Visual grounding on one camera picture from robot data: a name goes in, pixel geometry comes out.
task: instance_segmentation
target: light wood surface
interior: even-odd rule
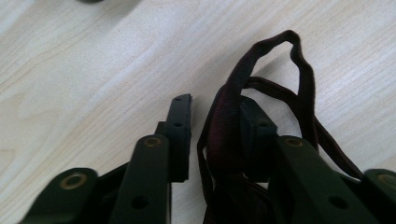
[[[190,180],[174,185],[172,223],[202,223],[195,145],[208,109],[250,46],[288,29],[316,72],[322,124],[362,170],[395,171],[396,1],[0,0],[0,223],[20,221],[64,170],[127,162],[188,92]],[[254,74],[296,91],[289,51]],[[283,103],[244,94],[299,135]]]

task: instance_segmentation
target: wood grain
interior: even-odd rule
[[[319,120],[362,170],[396,170],[395,1],[0,0],[0,223],[64,170],[128,161],[187,92],[191,179],[174,185],[172,223],[202,223],[195,144],[214,95],[252,44],[288,29],[316,72]],[[296,91],[289,50],[255,75]],[[244,94],[299,134],[283,104]]]

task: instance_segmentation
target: brass screw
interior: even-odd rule
[[[161,139],[156,138],[156,137],[150,137],[145,140],[145,146],[146,147],[156,147],[161,144]]]
[[[83,173],[73,173],[65,177],[59,186],[62,189],[76,189],[84,185],[88,177]]]
[[[299,139],[296,138],[287,138],[285,140],[286,144],[288,144],[290,147],[302,147],[303,142]]]

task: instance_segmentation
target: tangled cord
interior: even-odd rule
[[[265,78],[250,76],[260,57],[285,41],[293,45],[290,57],[300,71],[298,94]],[[220,88],[210,108],[197,146],[207,204],[205,224],[276,223],[267,189],[244,175],[248,161],[243,156],[240,102],[241,91],[246,88],[285,102],[297,118],[304,139],[316,150],[320,145],[348,175],[362,177],[362,172],[316,118],[314,72],[303,57],[300,37],[286,31],[253,45]]]

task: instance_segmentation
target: black bracket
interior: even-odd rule
[[[166,121],[142,137],[130,162],[102,175],[67,170],[36,198],[23,224],[169,224],[171,183],[189,178],[191,96],[173,99]]]

